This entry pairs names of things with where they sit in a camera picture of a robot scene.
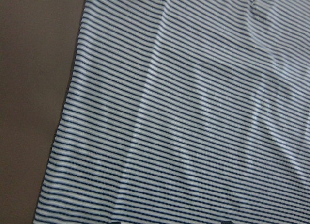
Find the striped polo shirt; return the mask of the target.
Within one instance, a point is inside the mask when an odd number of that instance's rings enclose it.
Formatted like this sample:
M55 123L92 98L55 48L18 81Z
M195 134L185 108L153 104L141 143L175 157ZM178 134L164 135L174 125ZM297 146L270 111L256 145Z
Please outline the striped polo shirt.
M310 0L86 0L36 224L307 224Z

